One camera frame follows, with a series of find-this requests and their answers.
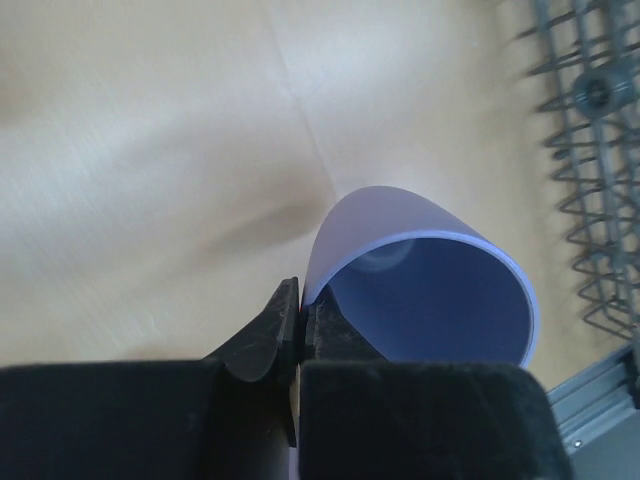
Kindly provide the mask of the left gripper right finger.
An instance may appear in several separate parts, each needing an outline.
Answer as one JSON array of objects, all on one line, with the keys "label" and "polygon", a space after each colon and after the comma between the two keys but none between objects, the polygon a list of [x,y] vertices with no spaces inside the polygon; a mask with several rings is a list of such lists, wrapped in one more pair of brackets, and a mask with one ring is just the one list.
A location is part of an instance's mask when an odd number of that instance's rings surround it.
[{"label": "left gripper right finger", "polygon": [[570,479],[547,395],[508,364],[391,363],[330,288],[308,310],[299,377],[302,479]]}]

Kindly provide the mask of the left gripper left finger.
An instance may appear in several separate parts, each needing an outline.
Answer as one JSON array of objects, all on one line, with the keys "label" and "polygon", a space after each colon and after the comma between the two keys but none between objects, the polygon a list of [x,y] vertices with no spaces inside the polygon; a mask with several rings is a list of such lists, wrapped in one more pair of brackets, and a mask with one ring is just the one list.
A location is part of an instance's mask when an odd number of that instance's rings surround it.
[{"label": "left gripper left finger", "polygon": [[197,360],[1,371],[5,479],[285,479],[296,278]]}]

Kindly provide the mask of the purple cup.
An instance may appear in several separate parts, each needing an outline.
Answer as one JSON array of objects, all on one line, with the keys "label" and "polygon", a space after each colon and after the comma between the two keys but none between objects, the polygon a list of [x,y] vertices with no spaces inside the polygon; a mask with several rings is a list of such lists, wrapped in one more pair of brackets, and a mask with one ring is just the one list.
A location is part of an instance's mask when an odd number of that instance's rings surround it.
[{"label": "purple cup", "polygon": [[302,304],[330,288],[386,359],[529,365],[539,310],[506,252],[432,201],[391,186],[344,196],[314,241]]}]

